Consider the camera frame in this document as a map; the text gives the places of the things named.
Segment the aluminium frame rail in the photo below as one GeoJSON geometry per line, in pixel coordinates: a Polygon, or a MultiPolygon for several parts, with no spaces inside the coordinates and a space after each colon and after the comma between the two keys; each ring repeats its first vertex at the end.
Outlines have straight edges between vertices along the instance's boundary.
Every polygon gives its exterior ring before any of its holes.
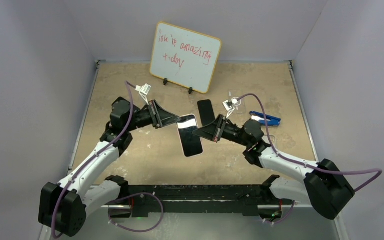
{"type": "MultiPolygon", "coordinates": [[[[222,200],[201,200],[201,199],[198,199],[198,200],[161,200],[162,203],[239,203],[240,202],[240,199],[239,200],[226,200],[226,199],[222,199],[222,200]]],[[[286,200],[282,200],[282,203],[280,200],[275,200],[274,203],[258,203],[257,206],[261,209],[263,208],[279,208],[280,206],[282,207],[286,207],[286,206],[291,206],[292,203],[287,203],[286,200]]],[[[304,203],[301,203],[301,202],[295,202],[294,203],[295,206],[297,206],[298,208],[310,208],[311,205],[310,204],[304,204],[304,203]]],[[[123,205],[121,203],[107,203],[107,204],[104,204],[103,206],[101,206],[101,208],[103,209],[127,209],[129,208],[129,205],[123,205]]]]}

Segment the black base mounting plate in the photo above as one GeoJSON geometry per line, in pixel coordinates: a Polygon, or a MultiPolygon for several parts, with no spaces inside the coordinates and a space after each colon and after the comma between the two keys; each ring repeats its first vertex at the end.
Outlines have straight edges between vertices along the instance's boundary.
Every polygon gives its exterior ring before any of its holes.
{"type": "Polygon", "coordinates": [[[132,217],[146,218],[150,213],[240,214],[245,217],[270,216],[279,208],[259,208],[279,199],[261,184],[239,185],[129,185],[110,204],[132,207],[132,217]],[[161,200],[240,200],[238,203],[162,203],[161,200]]]}

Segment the beige phone case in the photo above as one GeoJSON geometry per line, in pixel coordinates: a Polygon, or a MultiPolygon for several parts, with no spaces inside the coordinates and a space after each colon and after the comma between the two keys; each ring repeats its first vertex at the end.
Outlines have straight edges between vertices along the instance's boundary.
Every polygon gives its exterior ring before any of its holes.
{"type": "Polygon", "coordinates": [[[274,135],[265,135],[262,139],[264,140],[265,143],[270,145],[270,148],[272,150],[274,150],[275,152],[278,151],[277,140],[274,135]]]}

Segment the yellow framed whiteboard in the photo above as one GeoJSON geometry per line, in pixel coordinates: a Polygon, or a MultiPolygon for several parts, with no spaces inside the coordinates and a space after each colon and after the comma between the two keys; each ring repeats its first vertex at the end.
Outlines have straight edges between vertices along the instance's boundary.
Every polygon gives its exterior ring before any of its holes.
{"type": "Polygon", "coordinates": [[[166,22],[155,29],[149,72],[159,79],[205,94],[209,91],[222,41],[166,22]]]}

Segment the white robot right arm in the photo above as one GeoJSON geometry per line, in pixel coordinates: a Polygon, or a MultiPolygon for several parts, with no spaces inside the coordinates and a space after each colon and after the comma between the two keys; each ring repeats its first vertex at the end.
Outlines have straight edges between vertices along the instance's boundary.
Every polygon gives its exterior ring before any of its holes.
{"type": "Polygon", "coordinates": [[[322,217],[334,220],[355,196],[356,191],[331,160],[313,162],[276,152],[273,145],[264,141],[265,134],[255,120],[249,119],[238,127],[219,115],[192,133],[215,143],[226,139],[242,145],[248,163],[283,174],[284,177],[271,175],[261,185],[260,196],[268,204],[278,199],[309,204],[322,217]]]}

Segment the blue black stapler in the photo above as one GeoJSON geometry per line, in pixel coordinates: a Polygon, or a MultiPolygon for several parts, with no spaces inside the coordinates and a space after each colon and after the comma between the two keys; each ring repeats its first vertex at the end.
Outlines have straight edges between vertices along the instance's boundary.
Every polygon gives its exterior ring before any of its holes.
{"type": "Polygon", "coordinates": [[[271,116],[271,115],[264,115],[261,112],[257,111],[250,111],[249,112],[251,119],[259,122],[261,125],[267,124],[268,127],[278,127],[281,124],[281,118],[271,116]]]}

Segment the clear magsafe phone case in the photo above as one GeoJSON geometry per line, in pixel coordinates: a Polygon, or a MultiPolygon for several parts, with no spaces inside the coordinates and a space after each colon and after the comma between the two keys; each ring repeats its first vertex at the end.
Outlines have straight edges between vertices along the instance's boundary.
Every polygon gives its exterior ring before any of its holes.
{"type": "MultiPolygon", "coordinates": [[[[245,93],[240,89],[229,89],[227,91],[228,100],[238,99],[239,97],[243,96],[245,93]]],[[[244,115],[247,113],[245,99],[236,100],[236,104],[233,105],[234,115],[244,115]]]]}

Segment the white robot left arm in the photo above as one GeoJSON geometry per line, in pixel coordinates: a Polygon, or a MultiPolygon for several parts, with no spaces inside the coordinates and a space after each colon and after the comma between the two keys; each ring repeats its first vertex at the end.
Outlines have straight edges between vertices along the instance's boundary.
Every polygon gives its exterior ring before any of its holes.
{"type": "Polygon", "coordinates": [[[128,149],[133,141],[132,131],[147,126],[160,129],[181,120],[156,100],[138,108],[119,97],[111,109],[105,131],[88,158],[58,183],[48,182],[41,190],[38,221],[50,227],[52,233],[73,237],[101,206],[112,201],[118,205],[126,203],[129,189],[123,177],[111,175],[97,188],[91,186],[128,149]]]}

